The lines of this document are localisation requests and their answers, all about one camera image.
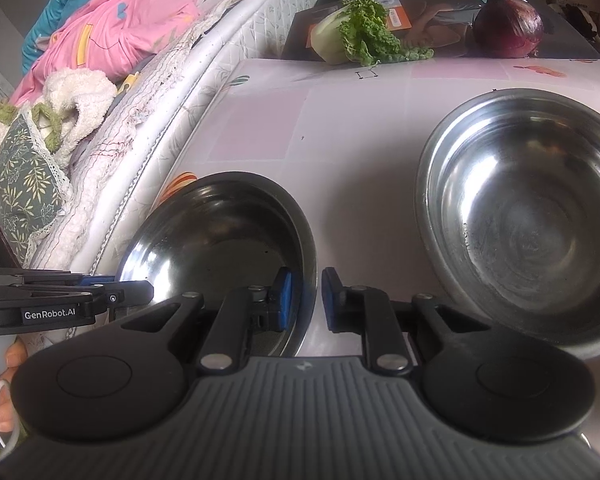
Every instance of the green leafy vegetable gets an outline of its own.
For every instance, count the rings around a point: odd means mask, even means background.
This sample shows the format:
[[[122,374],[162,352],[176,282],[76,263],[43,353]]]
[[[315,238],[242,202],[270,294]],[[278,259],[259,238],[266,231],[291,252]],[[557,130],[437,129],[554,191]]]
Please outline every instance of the green leafy vegetable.
[[[338,30],[340,24],[349,19],[345,11],[346,9],[338,9],[332,12],[311,31],[312,48],[331,65],[346,63],[349,60]]]
[[[429,59],[433,56],[430,48],[408,48],[400,45],[400,40],[386,28],[386,9],[375,0],[346,0],[339,16],[338,30],[346,56],[362,66],[379,62],[396,63]]]

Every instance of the orange print on tablecloth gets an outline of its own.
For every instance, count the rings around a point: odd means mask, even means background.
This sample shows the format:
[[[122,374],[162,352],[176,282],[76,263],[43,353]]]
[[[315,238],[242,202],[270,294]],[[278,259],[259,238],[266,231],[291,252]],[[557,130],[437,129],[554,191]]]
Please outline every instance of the orange print on tablecloth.
[[[562,72],[558,72],[557,70],[554,70],[553,68],[547,68],[545,66],[539,66],[539,65],[519,66],[519,65],[514,65],[513,68],[522,68],[522,69],[533,70],[534,72],[536,72],[538,74],[547,74],[547,75],[550,75],[552,77],[567,77],[566,74],[563,74]]]
[[[169,197],[175,195],[183,187],[188,186],[192,182],[195,182],[198,178],[191,172],[185,171],[174,178],[169,185],[164,188],[164,191],[160,194],[157,205],[162,204]]]

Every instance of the ribbed black plastic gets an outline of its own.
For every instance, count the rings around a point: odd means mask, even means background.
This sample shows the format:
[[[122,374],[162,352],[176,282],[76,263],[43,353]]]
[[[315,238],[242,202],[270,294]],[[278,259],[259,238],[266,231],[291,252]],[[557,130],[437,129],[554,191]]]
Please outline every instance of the ribbed black plastic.
[[[6,479],[598,480],[577,436],[507,447],[459,433],[404,379],[355,357],[251,358],[202,380],[160,426],[122,442],[30,438],[0,464]]]

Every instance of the bed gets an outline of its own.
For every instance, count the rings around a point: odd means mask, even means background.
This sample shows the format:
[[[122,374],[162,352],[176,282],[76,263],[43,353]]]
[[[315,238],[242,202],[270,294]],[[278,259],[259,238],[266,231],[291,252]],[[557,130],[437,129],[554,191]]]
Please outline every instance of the bed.
[[[279,57],[293,16],[317,0],[207,0],[74,161],[72,203],[32,266],[114,274],[171,167],[237,63]]]

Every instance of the round black pad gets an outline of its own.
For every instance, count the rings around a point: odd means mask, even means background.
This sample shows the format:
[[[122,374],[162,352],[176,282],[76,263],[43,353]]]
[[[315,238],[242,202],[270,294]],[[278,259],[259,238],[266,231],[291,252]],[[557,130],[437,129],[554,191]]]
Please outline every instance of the round black pad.
[[[131,367],[123,360],[94,355],[63,365],[58,372],[58,385],[74,397],[107,397],[124,388],[131,375]]]
[[[55,440],[112,440],[150,428],[174,409],[187,381],[169,338],[123,326],[45,349],[20,367],[12,398],[27,429]]]
[[[450,424],[479,438],[530,444],[573,431],[589,414],[593,378],[575,357],[492,327],[448,333],[422,387]]]

